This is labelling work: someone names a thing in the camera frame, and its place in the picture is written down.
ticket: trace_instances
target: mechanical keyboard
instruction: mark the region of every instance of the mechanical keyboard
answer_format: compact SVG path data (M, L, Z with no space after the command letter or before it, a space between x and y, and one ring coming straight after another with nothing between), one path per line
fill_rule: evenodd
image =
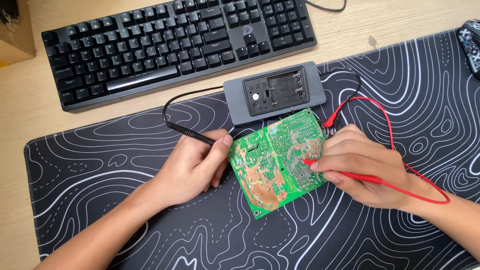
M64 111L311 49L304 0L175 0L42 32Z

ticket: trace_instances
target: hand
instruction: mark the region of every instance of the hand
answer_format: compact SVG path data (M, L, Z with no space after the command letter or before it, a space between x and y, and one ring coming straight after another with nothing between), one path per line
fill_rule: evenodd
M215 144L210 147L182 135L158 174L137 188L138 198L148 201L155 213L193 199L210 184L218 187L233 139L225 129L203 135L216 140Z
M354 200L376 208L402 209L413 198L385 185L351 179L340 172L374 175L422 196L429 194L427 196L431 197L432 193L431 186L405 171L400 153L369 140L353 124L340 129L325 142L322 157L312 164L311 169L314 172L324 172L326 180Z

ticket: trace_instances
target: green circuit board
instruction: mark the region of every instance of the green circuit board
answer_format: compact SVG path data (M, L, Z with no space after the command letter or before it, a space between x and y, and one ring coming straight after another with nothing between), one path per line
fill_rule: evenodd
M233 141L228 159L255 219L326 183L303 164L322 156L324 142L310 108Z

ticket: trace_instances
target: computer mouse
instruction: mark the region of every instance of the computer mouse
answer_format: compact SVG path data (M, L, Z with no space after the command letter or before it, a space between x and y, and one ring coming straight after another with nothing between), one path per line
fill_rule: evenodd
M480 80L480 22L466 21L457 34L473 75Z

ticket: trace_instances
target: wooden desk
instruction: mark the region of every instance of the wooden desk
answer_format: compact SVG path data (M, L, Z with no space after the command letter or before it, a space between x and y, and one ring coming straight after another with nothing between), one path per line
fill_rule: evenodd
M317 0L337 8L342 0ZM348 0L342 13L308 7L318 39L314 50L207 81L78 114L63 112L40 32L158 3L158 0L30 0L37 57L0 69L0 269L39 262L23 147L34 138L161 106L172 96L305 61L322 63L459 27L478 16L477 0Z

